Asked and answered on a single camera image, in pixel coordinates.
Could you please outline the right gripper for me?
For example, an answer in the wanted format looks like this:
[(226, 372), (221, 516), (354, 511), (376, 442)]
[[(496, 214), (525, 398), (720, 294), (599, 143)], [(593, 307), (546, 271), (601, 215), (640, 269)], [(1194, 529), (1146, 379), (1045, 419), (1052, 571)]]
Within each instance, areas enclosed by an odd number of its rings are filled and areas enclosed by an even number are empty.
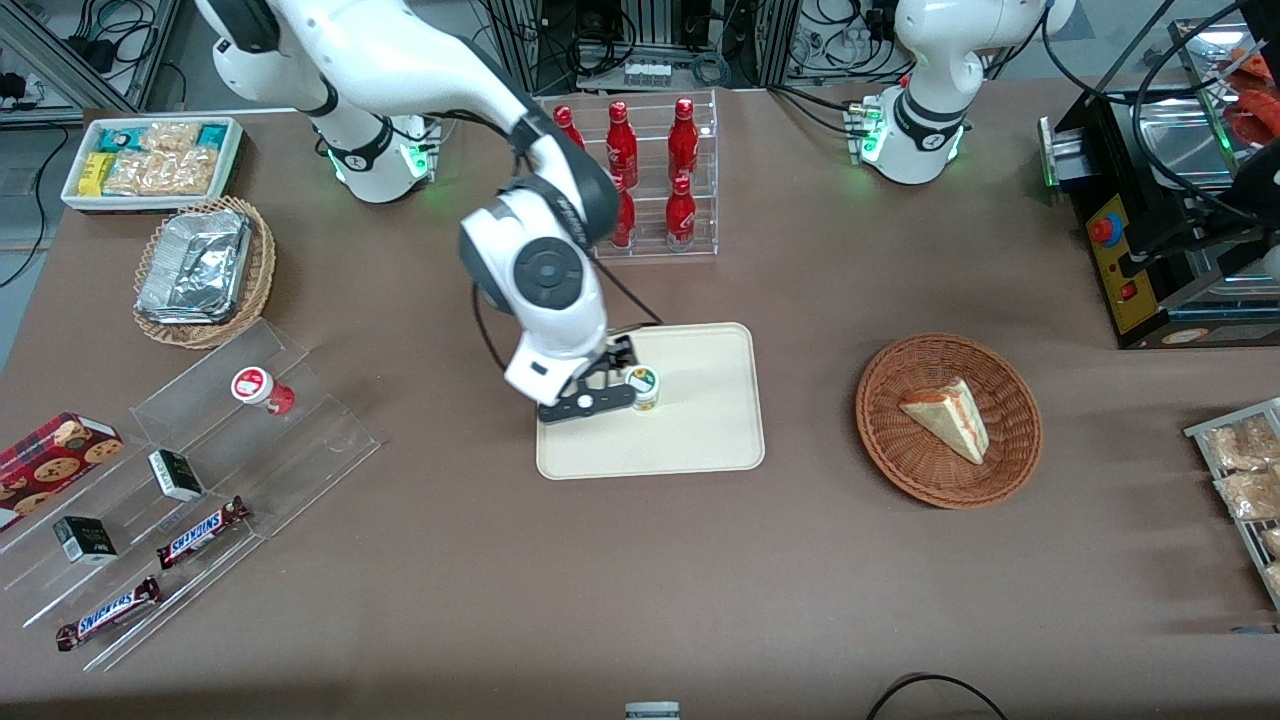
[(503, 378), (522, 396), (543, 406), (554, 405), (571, 380), (576, 380), (576, 391), (581, 395), (631, 398), (625, 377), (639, 364), (632, 338), (613, 338), (603, 356), (605, 363), (594, 364), (603, 355), (604, 342), (605, 325), (590, 327), (581, 340), (568, 345), (557, 343), (550, 334), (522, 328)]

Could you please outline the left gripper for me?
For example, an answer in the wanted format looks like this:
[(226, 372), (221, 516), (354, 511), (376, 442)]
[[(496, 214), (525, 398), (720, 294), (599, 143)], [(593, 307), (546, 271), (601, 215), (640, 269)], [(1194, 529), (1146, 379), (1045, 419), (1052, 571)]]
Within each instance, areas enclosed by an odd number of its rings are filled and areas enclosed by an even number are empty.
[(1216, 259), (1222, 278), (1254, 269), (1277, 281), (1277, 151), (1256, 151), (1216, 200), (1201, 204), (1199, 225), (1210, 247), (1228, 246)]

